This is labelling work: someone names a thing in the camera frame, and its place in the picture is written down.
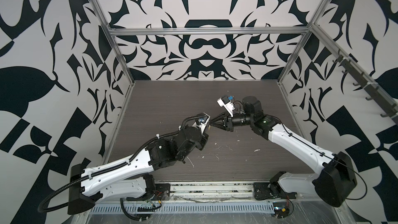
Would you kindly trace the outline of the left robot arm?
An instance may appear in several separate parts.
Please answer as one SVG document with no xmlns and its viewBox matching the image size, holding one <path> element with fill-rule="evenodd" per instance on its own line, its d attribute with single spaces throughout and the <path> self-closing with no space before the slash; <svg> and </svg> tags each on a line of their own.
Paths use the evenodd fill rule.
<svg viewBox="0 0 398 224">
<path fill-rule="evenodd" d="M 207 124 L 186 126 L 171 136 L 155 138 L 137 155 L 92 168 L 85 168 L 82 164 L 73 166 L 70 181 L 76 184 L 69 189 L 67 213 L 75 215 L 85 212 L 99 200 L 112 195 L 118 197 L 122 193 L 136 199 L 149 197 L 154 191 L 153 178 L 149 173 L 171 167 L 178 161 L 184 162 L 195 148 L 202 150 L 208 140 L 207 129 Z M 130 177 L 142 177 L 145 186 L 132 193 L 113 188 L 114 184 Z"/>
</svg>

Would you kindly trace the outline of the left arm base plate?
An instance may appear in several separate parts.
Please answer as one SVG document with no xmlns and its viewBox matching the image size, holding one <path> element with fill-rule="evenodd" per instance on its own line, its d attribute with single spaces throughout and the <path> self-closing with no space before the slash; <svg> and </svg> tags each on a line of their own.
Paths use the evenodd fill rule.
<svg viewBox="0 0 398 224">
<path fill-rule="evenodd" d="M 155 188 L 152 190 L 147 190 L 147 192 L 139 197 L 127 197 L 127 201 L 146 201 L 146 200 L 162 200 L 170 196 L 171 185 L 168 183 L 156 183 Z"/>
</svg>

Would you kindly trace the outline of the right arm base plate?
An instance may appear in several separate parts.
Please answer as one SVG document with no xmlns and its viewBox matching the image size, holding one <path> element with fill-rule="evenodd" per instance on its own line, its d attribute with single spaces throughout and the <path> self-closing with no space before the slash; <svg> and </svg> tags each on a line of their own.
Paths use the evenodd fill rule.
<svg viewBox="0 0 398 224">
<path fill-rule="evenodd" d="M 254 198 L 258 201 L 270 199 L 296 199 L 296 192 L 287 193 L 277 183 L 253 183 Z"/>
</svg>

